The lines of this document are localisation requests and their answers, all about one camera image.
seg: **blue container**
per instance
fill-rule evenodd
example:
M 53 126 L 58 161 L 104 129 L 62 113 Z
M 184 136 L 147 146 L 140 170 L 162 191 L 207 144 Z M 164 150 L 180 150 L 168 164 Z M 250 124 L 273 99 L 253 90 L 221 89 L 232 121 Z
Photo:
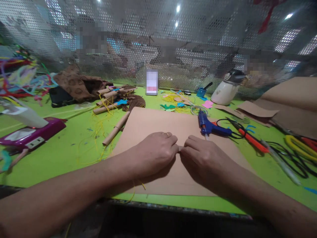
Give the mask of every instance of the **blue container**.
M 206 90 L 204 90 L 204 88 L 199 88 L 197 91 L 197 97 L 203 98 L 205 97 L 205 93 L 206 93 Z

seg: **cardboard sheet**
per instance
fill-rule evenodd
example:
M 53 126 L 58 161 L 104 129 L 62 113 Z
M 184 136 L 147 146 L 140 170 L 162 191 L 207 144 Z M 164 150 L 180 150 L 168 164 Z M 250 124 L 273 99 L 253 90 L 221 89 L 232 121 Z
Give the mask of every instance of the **cardboard sheet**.
M 261 99 L 317 112 L 317 77 L 294 77 L 265 92 Z
M 230 114 L 232 114 L 232 115 L 234 115 L 234 116 L 236 116 L 236 117 L 238 117 L 238 118 L 240 118 L 242 120 L 244 119 L 244 115 L 243 114 L 232 110 L 230 107 L 223 106 L 223 105 L 218 105 L 218 104 L 214 104 L 213 107 L 216 108 L 216 109 L 219 109 L 219 110 L 226 111 L 226 112 L 228 112 L 228 113 L 230 113 Z
M 278 113 L 278 110 L 267 110 L 250 101 L 245 101 L 240 104 L 237 111 L 267 127 L 271 127 L 269 121 L 276 113 Z
M 316 112 L 263 99 L 258 99 L 254 103 L 266 109 L 280 110 L 273 117 L 279 124 L 296 134 L 317 139 L 317 126 L 315 125 L 317 121 Z
M 176 135 L 178 137 L 177 144 L 180 146 L 184 145 L 189 135 L 204 139 L 200 134 L 197 116 L 135 107 L 129 116 L 113 154 L 124 152 L 141 142 L 149 134 L 159 131 L 171 132 Z M 230 139 L 210 135 L 210 140 L 214 141 L 236 163 L 255 173 Z M 162 171 L 157 176 L 160 178 L 150 182 L 147 182 L 147 179 L 142 179 L 146 190 L 144 190 L 143 186 L 136 185 L 135 193 L 216 196 L 193 180 L 181 162 L 179 154 L 176 155 L 175 163 L 170 170 Z M 133 193 L 133 188 L 125 190 L 125 192 Z

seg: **blue glue gun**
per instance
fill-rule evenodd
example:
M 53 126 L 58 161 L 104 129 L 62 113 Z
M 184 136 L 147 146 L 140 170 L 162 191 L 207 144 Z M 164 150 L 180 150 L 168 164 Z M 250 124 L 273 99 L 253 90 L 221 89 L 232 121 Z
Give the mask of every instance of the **blue glue gun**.
M 201 133 L 203 135 L 209 135 L 210 133 L 213 133 L 219 136 L 230 136 L 232 134 L 232 130 L 222 128 L 211 123 L 207 118 L 207 114 L 204 113 L 202 110 L 199 110 L 198 121 Z

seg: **perforated metal screen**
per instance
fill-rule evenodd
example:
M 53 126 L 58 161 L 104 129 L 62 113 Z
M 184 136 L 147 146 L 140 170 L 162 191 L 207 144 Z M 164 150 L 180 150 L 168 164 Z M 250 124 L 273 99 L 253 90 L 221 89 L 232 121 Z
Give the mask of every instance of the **perforated metal screen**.
M 248 73 L 239 89 L 259 97 L 294 75 L 315 73 L 315 1 L 287 0 L 0 0 L 2 35 L 59 71 L 143 85 L 158 69 L 159 87 L 195 91 L 232 68 Z

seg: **white kettle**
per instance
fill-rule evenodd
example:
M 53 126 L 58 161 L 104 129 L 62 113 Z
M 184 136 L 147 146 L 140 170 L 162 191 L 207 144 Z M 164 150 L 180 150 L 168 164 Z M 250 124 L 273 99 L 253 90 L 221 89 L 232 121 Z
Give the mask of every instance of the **white kettle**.
M 230 104 L 244 78 L 245 74 L 242 71 L 237 69 L 230 70 L 212 94 L 211 101 L 220 105 Z

